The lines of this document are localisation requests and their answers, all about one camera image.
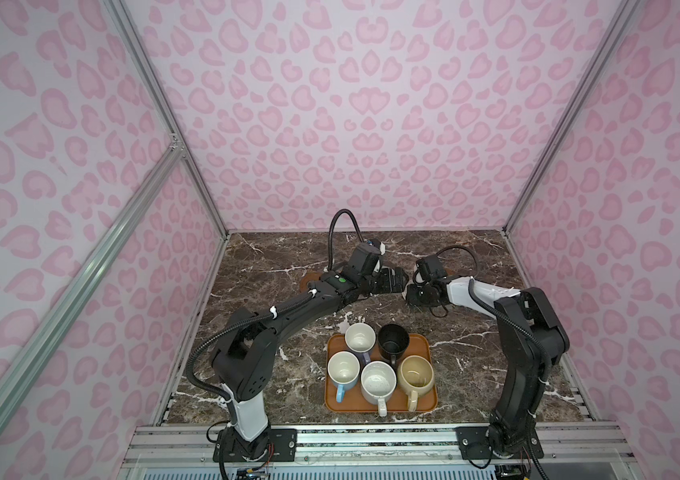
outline tray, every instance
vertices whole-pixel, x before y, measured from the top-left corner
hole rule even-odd
[[[334,335],[330,338],[329,343],[327,344],[327,363],[329,363],[329,359],[335,353],[342,352],[343,350],[347,350],[345,337],[343,335]],[[428,346],[428,341],[424,336],[419,333],[409,334],[409,348],[403,353],[403,357],[409,355],[419,355],[428,362],[431,362],[431,348]],[[372,361],[383,360],[382,355],[380,355],[380,349],[377,347],[376,343],[374,344],[370,357]],[[337,403],[336,397],[337,388],[332,384],[329,375],[327,375],[324,386],[324,402],[326,403],[327,408],[333,412],[377,413],[377,406],[367,402],[361,394],[361,380],[359,380],[352,389],[345,392],[345,398],[342,403]],[[396,387],[396,389],[393,390],[393,396],[387,402],[387,410],[389,412],[409,412],[407,404],[407,394]],[[438,394],[436,393],[436,386],[433,386],[433,389],[425,396],[422,396],[417,402],[417,411],[430,412],[436,408],[436,405],[438,405]]]

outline pink leopard print wallpaper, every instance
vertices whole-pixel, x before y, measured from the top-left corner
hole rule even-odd
[[[181,165],[0,437],[0,478],[114,478],[151,418],[220,238]]]
[[[503,225],[619,4],[126,3],[233,230]]]
[[[680,2],[647,5],[512,239],[603,417],[680,480]]]
[[[168,137],[97,0],[0,1],[0,377]]]

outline mug handle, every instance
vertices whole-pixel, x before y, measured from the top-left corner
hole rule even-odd
[[[417,392],[412,391],[409,395],[409,411],[414,412],[417,410]]]

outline marble tabletop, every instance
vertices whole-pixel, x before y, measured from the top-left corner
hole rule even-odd
[[[441,247],[462,244],[480,256],[481,281],[523,288],[522,280],[497,231],[375,232],[366,235],[387,245],[387,263],[411,274],[415,261]],[[335,233],[335,261],[353,251],[355,235]],[[460,250],[442,256],[456,272],[473,268]],[[257,310],[298,293],[300,278],[322,270],[327,262],[327,235],[233,234],[211,291],[211,298],[195,339],[221,329],[240,306]],[[424,335],[431,345],[439,404],[426,413],[335,413],[324,404],[326,348],[329,338],[349,324],[365,322],[375,330],[396,322]],[[502,354],[497,324],[488,316],[450,306],[446,318],[406,305],[399,295],[379,295],[355,302],[295,334],[279,348],[273,378],[265,388],[265,410],[273,425],[295,423],[375,422],[485,422],[502,391],[507,360]],[[204,355],[197,375],[210,378],[214,371]],[[168,423],[210,424],[228,417],[221,400],[190,385],[183,377],[170,407]],[[560,367],[553,370],[551,386],[538,411],[541,422],[576,422],[582,416]]]

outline black mug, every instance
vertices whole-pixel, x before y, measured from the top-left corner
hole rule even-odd
[[[383,359],[395,369],[396,361],[401,359],[409,346],[409,332],[401,325],[388,323],[378,332],[377,344],[380,346],[380,354]]]

